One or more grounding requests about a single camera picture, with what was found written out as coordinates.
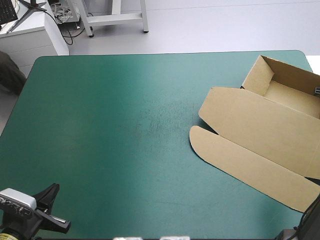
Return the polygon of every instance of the gray floor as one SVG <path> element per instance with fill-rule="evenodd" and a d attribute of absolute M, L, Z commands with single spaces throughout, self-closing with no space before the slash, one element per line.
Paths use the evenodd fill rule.
<path fill-rule="evenodd" d="M 107 0 L 86 0 L 89 12 L 110 10 Z M 150 32 L 141 24 L 94 28 L 69 48 L 71 55 L 300 50 L 320 73 L 320 0 L 146 0 Z M 122 0 L 122 12 L 140 9 Z M 16 98 L 0 92 L 0 133 Z"/>

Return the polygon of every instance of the cardboard box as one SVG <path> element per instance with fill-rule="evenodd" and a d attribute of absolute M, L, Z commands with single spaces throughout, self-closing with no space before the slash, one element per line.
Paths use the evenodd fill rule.
<path fill-rule="evenodd" d="M 320 76 L 259 56 L 243 89 L 213 87 L 199 116 L 218 135 L 190 130 L 195 152 L 298 211 L 320 193 Z"/>

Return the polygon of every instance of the white desk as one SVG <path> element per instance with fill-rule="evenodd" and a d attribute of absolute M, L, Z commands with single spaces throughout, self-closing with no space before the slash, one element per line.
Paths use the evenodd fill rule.
<path fill-rule="evenodd" d="M 18 18 L 27 11 L 21 3 Z M 52 14 L 48 2 L 43 6 Z M 69 49 L 54 21 L 44 12 L 35 12 L 13 32 L 8 23 L 0 31 L 0 51 L 10 55 L 19 69 L 28 76 L 35 60 L 41 56 L 69 55 Z"/>

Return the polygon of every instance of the metal bar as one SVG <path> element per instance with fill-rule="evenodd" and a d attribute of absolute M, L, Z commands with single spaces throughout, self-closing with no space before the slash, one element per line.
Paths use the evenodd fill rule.
<path fill-rule="evenodd" d="M 147 19 L 147 8 L 146 8 L 146 1 L 140 0 L 141 3 L 141 14 L 142 14 L 142 23 L 143 23 L 143 31 L 145 33 L 149 32 L 148 27 L 148 19 Z"/>
<path fill-rule="evenodd" d="M 121 0 L 112 0 L 112 15 L 121 14 Z"/>
<path fill-rule="evenodd" d="M 142 21 L 141 13 L 127 13 L 119 15 L 89 16 L 89 26 L 106 26 L 117 24 L 128 24 Z"/>
<path fill-rule="evenodd" d="M 79 9 L 79 13 L 82 18 L 82 22 L 83 22 L 86 34 L 88 34 L 88 36 L 92 36 L 93 32 L 91 31 L 90 25 L 88 23 L 89 17 L 88 17 L 87 8 L 86 8 L 84 1 L 83 0 L 74 0 L 74 1 L 76 3 L 76 6 Z"/>

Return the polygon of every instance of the green table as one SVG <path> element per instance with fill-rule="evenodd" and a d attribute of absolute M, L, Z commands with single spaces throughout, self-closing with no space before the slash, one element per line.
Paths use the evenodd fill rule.
<path fill-rule="evenodd" d="M 71 230 L 42 237 L 275 237 L 301 214 L 189 143 L 209 89 L 239 88 L 260 54 L 311 70 L 299 51 L 39 58 L 0 137 L 0 188 L 60 184 Z"/>

